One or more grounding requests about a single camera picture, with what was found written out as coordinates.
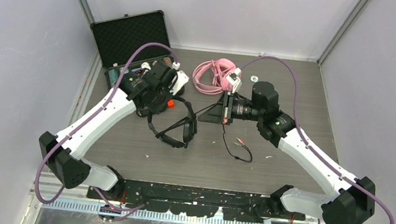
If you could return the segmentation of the black headphones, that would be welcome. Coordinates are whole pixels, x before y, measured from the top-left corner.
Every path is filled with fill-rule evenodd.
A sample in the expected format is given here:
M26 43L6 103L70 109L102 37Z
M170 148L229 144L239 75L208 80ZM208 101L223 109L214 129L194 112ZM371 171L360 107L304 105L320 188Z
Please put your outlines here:
M187 148L188 144L192 141L195 134L197 134L197 116L193 110L192 104L182 98L181 96L173 96L172 100L180 101L187 108L188 114L178 122L175 122L171 126L162 131L157 131L152 123L153 114L149 113L147 116L147 121L149 129L154 133L155 138L159 139L163 143L173 147L173 148ZM167 135L167 133L178 127L183 127L183 139L179 141L173 137Z

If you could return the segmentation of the pink headphones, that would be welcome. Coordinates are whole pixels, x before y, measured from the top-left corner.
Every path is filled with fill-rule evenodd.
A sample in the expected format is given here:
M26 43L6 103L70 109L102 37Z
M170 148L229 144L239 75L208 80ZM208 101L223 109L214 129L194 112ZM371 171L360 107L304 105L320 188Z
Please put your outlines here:
M194 87L202 94L218 95L228 91L225 76L237 66L228 59L212 59L202 62L193 70Z

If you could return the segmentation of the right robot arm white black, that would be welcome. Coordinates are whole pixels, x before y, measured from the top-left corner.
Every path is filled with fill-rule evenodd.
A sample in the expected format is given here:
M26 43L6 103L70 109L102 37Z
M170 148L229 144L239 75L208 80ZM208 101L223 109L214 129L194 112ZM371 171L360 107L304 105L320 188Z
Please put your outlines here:
M205 123L229 125L234 119L255 121L259 134L294 159L313 178L323 194L284 185L270 195L270 211L276 217L298 212L325 224L363 224L375 213L375 184L340 168L308 139L295 120L279 107L279 94L270 82L254 83L252 97L224 92L211 109L198 117Z

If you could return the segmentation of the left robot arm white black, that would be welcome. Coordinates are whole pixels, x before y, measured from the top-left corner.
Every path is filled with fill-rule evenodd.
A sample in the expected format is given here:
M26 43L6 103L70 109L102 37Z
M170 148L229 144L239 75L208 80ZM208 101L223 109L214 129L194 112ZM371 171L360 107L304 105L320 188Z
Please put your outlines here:
M120 85L110 89L75 123L57 134L44 132L39 138L47 167L67 189L83 184L101 189L109 200L119 199L123 186L118 182L118 173L86 160L85 154L103 134L137 108L160 113L190 79L183 70L160 61L142 66L137 73L122 70L121 76Z

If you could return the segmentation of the small orange cube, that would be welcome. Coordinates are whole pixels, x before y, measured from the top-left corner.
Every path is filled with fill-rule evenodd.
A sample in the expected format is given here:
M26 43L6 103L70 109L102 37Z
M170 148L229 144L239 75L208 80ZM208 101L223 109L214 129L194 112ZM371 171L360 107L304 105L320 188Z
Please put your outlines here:
M174 108L174 106L175 106L174 101L173 100L169 100L168 103L167 103L167 107L168 108Z

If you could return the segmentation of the small white disc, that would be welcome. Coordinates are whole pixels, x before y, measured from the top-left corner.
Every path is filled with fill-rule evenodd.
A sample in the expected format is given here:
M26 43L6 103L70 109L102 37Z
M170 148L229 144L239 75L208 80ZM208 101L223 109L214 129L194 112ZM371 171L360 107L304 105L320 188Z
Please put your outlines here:
M256 82L258 82L258 77L257 76L251 76L250 77L250 80L253 82L253 83L256 83Z

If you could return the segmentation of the black poker chip case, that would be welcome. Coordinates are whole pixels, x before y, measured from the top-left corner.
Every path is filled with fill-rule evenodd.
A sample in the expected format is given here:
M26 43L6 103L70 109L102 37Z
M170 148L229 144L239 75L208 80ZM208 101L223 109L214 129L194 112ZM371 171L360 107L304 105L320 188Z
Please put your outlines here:
M108 90L114 87L124 65L140 46L151 42L170 46L162 10L95 22L90 27L105 69ZM160 46L149 46L133 59L128 71L140 75L141 64L144 62L149 65L163 62L172 67L173 61L175 58L169 50Z

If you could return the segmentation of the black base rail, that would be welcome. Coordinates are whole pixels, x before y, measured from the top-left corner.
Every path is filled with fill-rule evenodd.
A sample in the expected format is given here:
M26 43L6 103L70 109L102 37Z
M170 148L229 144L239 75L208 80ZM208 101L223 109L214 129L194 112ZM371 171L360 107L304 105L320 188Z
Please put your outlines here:
M224 220L248 223L270 218L305 220L304 214L280 210L270 197L255 193L126 179L116 189L102 191L102 195L107 200L122 201L128 208L144 204L147 211L190 217L211 218L220 212Z

